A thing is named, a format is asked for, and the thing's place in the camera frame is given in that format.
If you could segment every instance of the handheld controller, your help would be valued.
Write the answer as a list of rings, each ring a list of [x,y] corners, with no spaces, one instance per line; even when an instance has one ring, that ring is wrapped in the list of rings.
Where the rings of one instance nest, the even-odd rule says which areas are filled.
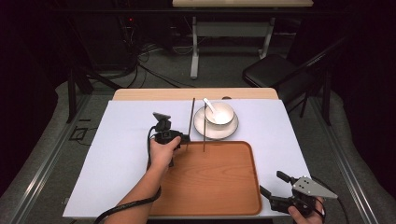
[[[170,116],[156,112],[154,112],[153,115],[158,120],[158,123],[154,127],[154,130],[156,132],[154,134],[154,139],[156,142],[165,145],[171,142],[177,136],[180,136],[181,137],[180,144],[178,144],[177,147],[175,148],[177,149],[180,148],[181,144],[187,144],[191,141],[190,136],[188,134],[183,134],[179,131],[171,130],[171,121],[169,120],[171,118]],[[171,160],[169,166],[170,167],[174,166],[173,160]]]
[[[305,217],[309,216],[312,212],[316,212],[324,219],[325,215],[315,207],[317,202],[316,197],[337,198],[336,194],[306,176],[296,179],[280,171],[276,172],[276,176],[287,183],[291,183],[292,196],[289,198],[272,196],[270,191],[260,186],[261,195],[269,200],[271,209],[274,211],[288,214],[288,208],[293,205]]]

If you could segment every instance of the white sheet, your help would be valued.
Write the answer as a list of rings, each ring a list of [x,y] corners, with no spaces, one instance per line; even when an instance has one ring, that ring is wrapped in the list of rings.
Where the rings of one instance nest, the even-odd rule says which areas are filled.
[[[225,140],[248,142],[253,150],[259,183],[273,195],[291,196],[291,185],[276,171],[309,175],[302,152],[280,100],[228,100],[239,118],[236,132]],[[197,111],[204,102],[195,102]],[[95,218],[115,206],[145,173],[152,112],[170,115],[172,129],[188,133],[191,101],[110,101],[81,170],[64,217]],[[191,128],[191,140],[202,141]],[[260,217],[285,216],[263,198]]]

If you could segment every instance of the white table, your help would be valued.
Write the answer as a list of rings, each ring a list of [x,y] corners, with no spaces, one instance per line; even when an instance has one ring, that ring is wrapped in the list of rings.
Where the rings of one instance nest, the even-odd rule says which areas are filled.
[[[312,0],[173,0],[173,7],[311,7]],[[275,18],[268,21],[198,21],[192,18],[192,79],[198,78],[198,36],[263,36],[259,57],[266,56],[274,30]]]
[[[272,89],[121,90],[116,95],[108,103],[64,217],[96,218],[116,205],[146,171],[146,139],[149,128],[157,122],[152,112],[170,115],[172,129],[187,133],[192,96],[196,97],[194,111],[204,106],[203,96],[214,102],[222,96],[233,98],[227,103],[240,122],[236,132],[226,140],[246,141],[251,145],[259,184],[273,195],[291,196],[291,185],[277,178],[276,171],[294,177],[309,175],[286,109]],[[191,141],[202,139],[192,127]],[[285,214],[272,211],[268,200],[262,197],[262,210],[252,217],[279,216]]]

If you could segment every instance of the human hand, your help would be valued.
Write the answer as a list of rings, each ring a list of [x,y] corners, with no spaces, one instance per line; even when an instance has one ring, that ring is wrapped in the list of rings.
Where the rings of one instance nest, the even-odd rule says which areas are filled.
[[[318,198],[315,208],[319,212],[321,212],[323,209],[322,203],[323,203],[323,199]],[[308,217],[303,217],[303,215],[301,215],[301,213],[298,211],[298,209],[295,206],[290,206],[288,208],[288,211],[289,211],[291,217],[294,219],[294,221],[297,224],[322,224],[323,223],[322,217],[316,212],[312,212],[311,215],[309,215]]]
[[[160,168],[168,167],[172,160],[174,149],[180,143],[181,138],[177,136],[168,144],[159,144],[153,138],[150,139],[151,166]]]

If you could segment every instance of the brown tray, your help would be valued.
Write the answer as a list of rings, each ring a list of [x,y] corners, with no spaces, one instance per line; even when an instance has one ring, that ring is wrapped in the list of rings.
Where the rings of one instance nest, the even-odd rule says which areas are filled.
[[[164,178],[153,217],[248,216],[262,210],[251,147],[242,141],[181,146]]]

